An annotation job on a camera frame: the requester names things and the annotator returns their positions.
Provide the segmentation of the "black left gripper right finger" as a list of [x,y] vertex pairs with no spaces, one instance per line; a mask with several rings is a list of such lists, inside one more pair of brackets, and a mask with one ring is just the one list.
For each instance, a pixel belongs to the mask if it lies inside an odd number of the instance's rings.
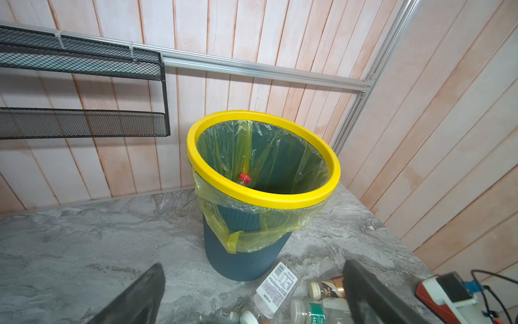
[[343,288],[354,323],[427,322],[355,260],[344,264]]

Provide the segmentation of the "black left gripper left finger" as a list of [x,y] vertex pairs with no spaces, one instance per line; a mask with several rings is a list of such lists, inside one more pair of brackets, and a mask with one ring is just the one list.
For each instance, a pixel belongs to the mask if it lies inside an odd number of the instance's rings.
[[89,323],[156,323],[165,282],[162,264],[155,263]]

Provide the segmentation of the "clear bottle green neck label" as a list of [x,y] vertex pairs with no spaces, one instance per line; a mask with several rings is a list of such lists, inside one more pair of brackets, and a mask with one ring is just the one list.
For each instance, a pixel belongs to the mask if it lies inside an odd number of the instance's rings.
[[290,315],[294,324],[354,323],[349,305],[342,298],[325,298],[321,301],[293,299]]

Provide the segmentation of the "red cap labelled bottle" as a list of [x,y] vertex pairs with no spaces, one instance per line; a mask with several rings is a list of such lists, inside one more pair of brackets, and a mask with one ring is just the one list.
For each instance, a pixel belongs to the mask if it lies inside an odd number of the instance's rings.
[[242,186],[248,186],[250,182],[251,182],[251,177],[248,174],[241,172],[238,177],[237,183]]

